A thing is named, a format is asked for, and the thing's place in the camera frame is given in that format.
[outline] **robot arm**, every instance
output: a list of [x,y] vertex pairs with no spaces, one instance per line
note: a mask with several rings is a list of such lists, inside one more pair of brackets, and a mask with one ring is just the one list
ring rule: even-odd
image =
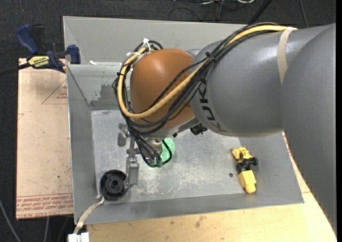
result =
[[286,29],[247,26],[196,55],[142,48],[139,61],[137,55],[126,61],[116,81],[120,109],[139,148],[157,159],[151,142],[199,123],[226,136],[285,131],[299,170],[337,232],[336,25]]

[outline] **gray carpet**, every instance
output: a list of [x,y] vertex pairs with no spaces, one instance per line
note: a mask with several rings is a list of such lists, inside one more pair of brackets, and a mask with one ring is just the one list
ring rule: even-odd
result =
[[[210,9],[182,0],[0,0],[1,69],[16,66],[19,57],[28,55],[28,51],[20,46],[15,37],[15,31],[23,24],[43,24],[45,34],[56,42],[57,50],[62,50],[64,46],[61,21],[64,15],[246,24],[263,1],[256,0],[249,5],[227,2],[227,7],[222,8],[220,17],[217,18],[218,8]],[[336,22],[336,0],[302,0],[302,4],[308,26]],[[258,21],[306,27],[299,0],[274,0]],[[16,73],[0,77],[0,199],[22,242],[36,242],[43,241],[46,219],[14,219],[17,79]],[[56,241],[64,222],[65,218],[51,220],[48,241]],[[66,228],[72,228],[71,221],[67,222]],[[2,213],[0,241],[16,241]]]

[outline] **gray robot arm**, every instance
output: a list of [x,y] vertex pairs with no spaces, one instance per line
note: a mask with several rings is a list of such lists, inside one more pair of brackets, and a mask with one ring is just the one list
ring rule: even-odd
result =
[[222,135],[285,131],[299,170],[337,233],[336,25],[291,32],[282,82],[281,36],[263,34],[233,48],[208,73],[191,108],[206,128]]

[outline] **green object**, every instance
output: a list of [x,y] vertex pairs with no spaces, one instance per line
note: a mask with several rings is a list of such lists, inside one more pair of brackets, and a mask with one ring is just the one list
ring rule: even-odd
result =
[[[173,156],[175,154],[175,143],[173,142],[173,140],[171,138],[165,138],[164,141],[167,144],[167,146],[170,148],[172,156]],[[161,143],[161,145],[162,145],[162,153],[161,153],[160,157],[161,157],[161,161],[165,162],[166,160],[168,160],[170,158],[170,153],[167,150],[164,143]]]

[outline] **cable bundle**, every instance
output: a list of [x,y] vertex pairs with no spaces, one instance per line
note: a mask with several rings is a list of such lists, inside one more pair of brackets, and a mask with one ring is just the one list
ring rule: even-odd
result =
[[[158,42],[150,41],[151,44],[156,44],[155,46],[149,45],[148,47],[143,47],[142,44],[135,49],[135,54],[132,55],[123,64],[120,72],[118,72],[118,77],[113,83],[113,88],[115,90],[115,95],[118,99],[120,112],[124,117],[128,130],[132,138],[137,143],[138,147],[142,147],[148,152],[151,158],[161,160],[160,154],[154,149],[154,147],[144,138],[144,136],[152,135],[153,133],[159,131],[166,123],[171,119],[171,116],[179,110],[181,112],[184,107],[190,102],[190,100],[197,93],[201,80],[205,78],[209,70],[216,65],[232,48],[237,46],[244,40],[263,33],[268,32],[282,32],[286,30],[287,27],[279,26],[273,23],[259,23],[255,25],[248,25],[242,27],[241,29],[235,31],[233,34],[228,36],[223,40],[211,53],[206,53],[206,58],[203,60],[192,64],[185,69],[183,69],[179,74],[173,79],[173,81],[165,88],[165,90],[159,95],[159,97],[150,105],[148,109],[144,112],[135,113],[130,108],[130,102],[127,100],[127,88],[125,85],[125,79],[131,68],[134,68],[134,64],[137,58],[141,58],[141,55],[151,52],[151,48],[162,49],[162,46]],[[184,79],[175,88],[169,91],[175,82],[182,76],[186,71],[196,68],[186,79]],[[168,112],[157,121],[147,121],[145,117],[153,114],[156,110],[164,106],[172,98],[175,98],[172,105],[170,106]]]

